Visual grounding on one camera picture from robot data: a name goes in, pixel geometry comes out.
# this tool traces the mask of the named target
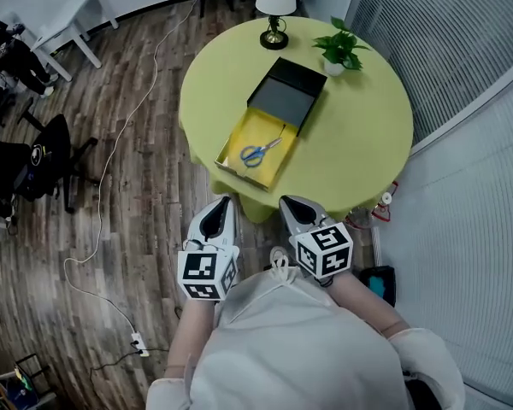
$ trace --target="green leaves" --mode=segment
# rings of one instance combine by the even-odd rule
[[[341,20],[340,18],[331,17],[331,24],[337,29],[340,29],[341,31],[349,32],[349,30],[344,24],[344,20]]]
[[[363,65],[357,55],[353,53],[354,49],[370,50],[365,45],[357,45],[357,37],[350,33],[340,18],[331,17],[331,23],[340,30],[332,37],[314,38],[313,47],[324,49],[323,57],[332,64],[342,64],[349,70],[361,70]]]

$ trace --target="power outlet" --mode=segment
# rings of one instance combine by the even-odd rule
[[[132,338],[133,342],[136,342],[134,344],[135,348],[140,349],[141,351],[143,351],[140,356],[141,357],[148,357],[150,354],[146,350],[146,346],[144,345],[143,338],[141,337],[140,333],[134,332],[131,335],[131,338]]]

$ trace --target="lamp base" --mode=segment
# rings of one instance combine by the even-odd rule
[[[260,35],[260,45],[268,50],[281,50],[289,44],[289,37],[285,32],[266,31]]]

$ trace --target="white shirt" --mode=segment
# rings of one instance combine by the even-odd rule
[[[298,269],[245,280],[215,319],[195,370],[155,381],[147,410],[410,409],[403,370],[443,408],[463,408],[462,378],[439,337],[411,329],[388,341]]]

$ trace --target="white flower pot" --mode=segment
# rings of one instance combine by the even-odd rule
[[[328,59],[323,59],[325,72],[331,76],[340,76],[345,68],[342,64],[333,64]]]

